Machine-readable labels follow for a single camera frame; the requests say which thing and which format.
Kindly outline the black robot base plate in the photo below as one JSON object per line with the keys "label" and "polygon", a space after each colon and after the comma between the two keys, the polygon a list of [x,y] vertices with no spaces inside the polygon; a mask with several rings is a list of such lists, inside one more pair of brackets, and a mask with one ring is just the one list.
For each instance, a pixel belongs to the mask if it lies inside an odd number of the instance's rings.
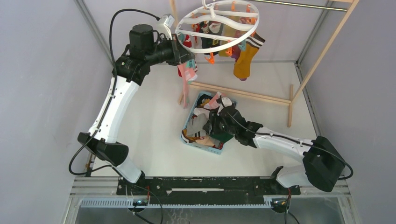
{"label": "black robot base plate", "polygon": [[118,196],[142,196],[162,205],[259,205],[264,197],[300,195],[300,188],[285,188],[275,179],[248,177],[145,177],[132,184],[119,179]]}

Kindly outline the grey beige striped sock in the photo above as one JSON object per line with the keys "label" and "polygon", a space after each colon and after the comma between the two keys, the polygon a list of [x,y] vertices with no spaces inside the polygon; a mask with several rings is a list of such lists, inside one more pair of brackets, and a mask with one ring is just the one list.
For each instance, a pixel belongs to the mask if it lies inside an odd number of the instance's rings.
{"label": "grey beige striped sock", "polygon": [[186,135],[194,138],[205,137],[207,133],[203,127],[207,122],[208,118],[204,114],[192,118],[186,126]]}

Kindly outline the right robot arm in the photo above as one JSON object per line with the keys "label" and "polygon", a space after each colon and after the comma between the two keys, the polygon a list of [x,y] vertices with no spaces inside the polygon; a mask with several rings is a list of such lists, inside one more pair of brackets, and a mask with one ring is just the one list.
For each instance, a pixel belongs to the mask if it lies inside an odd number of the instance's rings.
{"label": "right robot arm", "polygon": [[351,168],[327,138],[301,139],[275,132],[245,120],[232,106],[210,112],[203,129],[211,136],[227,134],[244,146],[273,150],[298,161],[297,166],[276,169],[270,181],[270,189],[275,194],[305,184],[331,192],[337,181],[343,180],[344,169]]}

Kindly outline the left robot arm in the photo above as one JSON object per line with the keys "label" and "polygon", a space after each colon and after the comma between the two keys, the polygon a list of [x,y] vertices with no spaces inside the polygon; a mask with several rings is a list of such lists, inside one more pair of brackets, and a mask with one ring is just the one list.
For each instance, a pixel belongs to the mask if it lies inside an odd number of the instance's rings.
{"label": "left robot arm", "polygon": [[82,148],[126,179],[128,189],[136,195],[145,191],[146,182],[140,178],[142,171],[129,158],[128,146],[117,142],[127,106],[150,73],[151,66],[160,63],[178,66],[195,57],[179,42],[176,34],[155,42],[154,32],[153,27],[146,24],[135,25],[130,30],[127,52],[114,63],[110,88],[102,108],[89,131],[78,136]]}

